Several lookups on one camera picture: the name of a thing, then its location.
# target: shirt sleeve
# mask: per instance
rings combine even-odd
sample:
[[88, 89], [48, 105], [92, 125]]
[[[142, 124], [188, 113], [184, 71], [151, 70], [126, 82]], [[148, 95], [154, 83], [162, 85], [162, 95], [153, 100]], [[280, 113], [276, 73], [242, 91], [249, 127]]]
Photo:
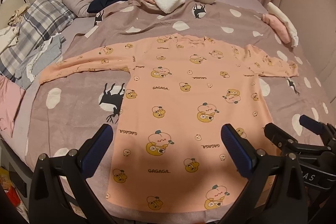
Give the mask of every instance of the shirt sleeve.
[[141, 41], [117, 43], [99, 47], [81, 55], [54, 63], [46, 67], [40, 76], [40, 84], [66, 77], [82, 71], [124, 70], [129, 72], [135, 62], [137, 47]]
[[298, 76], [297, 65], [293, 61], [283, 61], [270, 57], [266, 52], [253, 45], [245, 48], [234, 46], [236, 58], [260, 76], [292, 77]]

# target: pink towel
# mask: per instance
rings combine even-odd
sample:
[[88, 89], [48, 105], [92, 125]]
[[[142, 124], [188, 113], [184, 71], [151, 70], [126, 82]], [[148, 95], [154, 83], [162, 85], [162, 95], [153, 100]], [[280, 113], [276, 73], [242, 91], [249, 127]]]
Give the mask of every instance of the pink towel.
[[291, 36], [286, 28], [286, 26], [274, 15], [263, 14], [262, 20], [266, 24], [275, 30], [281, 41], [285, 44], [288, 44], [291, 41]]
[[12, 137], [14, 119], [25, 91], [0, 75], [0, 134]]

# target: red object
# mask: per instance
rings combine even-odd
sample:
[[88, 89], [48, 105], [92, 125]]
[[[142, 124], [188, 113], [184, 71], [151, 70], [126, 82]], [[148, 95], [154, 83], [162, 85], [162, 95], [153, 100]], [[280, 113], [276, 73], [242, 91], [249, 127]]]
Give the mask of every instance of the red object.
[[15, 208], [21, 203], [20, 198], [18, 197], [16, 190], [13, 186], [10, 187], [6, 195], [8, 196], [9, 200], [11, 201], [11, 203], [14, 205]]

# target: screw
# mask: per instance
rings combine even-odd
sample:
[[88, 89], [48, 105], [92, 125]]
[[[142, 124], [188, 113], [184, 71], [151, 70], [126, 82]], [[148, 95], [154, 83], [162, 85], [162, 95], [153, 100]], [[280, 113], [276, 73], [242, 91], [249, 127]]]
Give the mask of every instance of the screw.
[[289, 153], [288, 154], [289, 158], [291, 158], [292, 160], [296, 159], [296, 155], [294, 153]]
[[77, 150], [76, 149], [71, 149], [69, 152], [68, 152], [68, 155], [73, 157], [74, 155], [77, 154]]
[[262, 157], [262, 156], [266, 155], [266, 152], [263, 149], [258, 149], [257, 154]]
[[39, 155], [39, 160], [45, 160], [45, 158], [47, 157], [47, 155], [45, 153]]

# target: gray bedsheet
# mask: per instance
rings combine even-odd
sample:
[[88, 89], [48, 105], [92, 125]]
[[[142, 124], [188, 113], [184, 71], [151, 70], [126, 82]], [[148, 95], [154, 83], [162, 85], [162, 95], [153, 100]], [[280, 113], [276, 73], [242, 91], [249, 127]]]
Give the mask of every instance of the gray bedsheet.
[[[260, 77], [262, 93], [274, 123], [301, 143], [320, 144], [318, 136], [300, 127], [299, 116], [306, 114], [332, 124], [335, 124], [335, 119], [325, 92], [315, 78], [300, 45], [292, 49], [279, 43], [273, 30], [260, 20], [261, 15], [256, 11], [215, 3], [206, 5], [206, 12], [196, 18], [195, 5], [199, 7], [200, 4], [187, 0], [185, 5], [172, 14], [164, 15], [156, 6], [142, 0], [113, 4], [105, 9], [105, 19], [92, 34], [96, 38], [95, 43], [88, 43], [85, 36], [76, 37], [63, 59], [109, 45], [111, 38], [114, 43], [132, 42], [176, 31], [181, 35], [212, 37], [241, 47], [253, 44], [270, 56], [293, 60], [299, 67], [300, 76], [292, 78], [295, 88], [290, 87], [285, 78]], [[123, 71], [82, 72], [42, 85], [31, 113], [26, 156], [28, 166], [34, 168], [40, 153], [63, 155], [69, 149], [79, 148], [86, 139], [91, 138], [113, 111], [113, 105], [99, 104], [105, 84], [108, 87], [115, 84], [112, 93], [117, 93], [122, 83], [127, 83], [128, 80], [129, 74]], [[113, 121], [110, 124], [115, 131], [116, 119]], [[100, 202], [114, 216], [153, 223], [199, 223], [221, 218], [231, 206], [209, 211], [167, 214], [140, 212], [108, 203], [105, 195], [112, 153], [113, 144], [95, 175], [87, 181]]]

